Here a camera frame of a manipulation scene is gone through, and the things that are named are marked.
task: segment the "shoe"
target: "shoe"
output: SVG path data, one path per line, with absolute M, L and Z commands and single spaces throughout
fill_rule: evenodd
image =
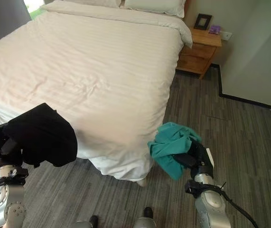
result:
M 92 225 L 92 228 L 97 228 L 97 225 L 98 225 L 98 217 L 96 215 L 93 215 L 89 222 L 91 223 Z
M 153 211 L 150 207 L 146 207 L 144 209 L 144 217 L 147 217 L 147 218 L 153 218 Z

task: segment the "window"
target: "window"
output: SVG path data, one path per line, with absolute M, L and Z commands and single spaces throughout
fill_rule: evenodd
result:
M 44 0 L 24 0 L 24 2 L 32 19 L 44 12 L 39 8 L 44 4 Z

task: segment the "white bedsheet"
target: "white bedsheet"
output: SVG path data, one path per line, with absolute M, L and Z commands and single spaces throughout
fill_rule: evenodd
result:
M 46 102 L 73 126 L 79 158 L 104 175 L 143 179 L 189 29 L 132 10 L 66 1 L 45 9 L 0 40 L 0 124 Z

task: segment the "teal garment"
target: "teal garment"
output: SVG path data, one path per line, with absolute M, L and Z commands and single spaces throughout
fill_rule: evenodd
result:
M 168 122 L 158 128 L 153 142 L 148 142 L 150 155 L 171 178 L 178 180 L 184 167 L 175 161 L 173 154 L 187 153 L 191 138 L 201 142 L 201 137 L 189 127 Z

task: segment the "power socket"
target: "power socket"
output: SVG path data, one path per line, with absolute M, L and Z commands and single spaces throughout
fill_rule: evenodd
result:
M 222 40 L 229 40 L 232 33 L 231 32 L 222 32 L 220 31 L 221 39 Z

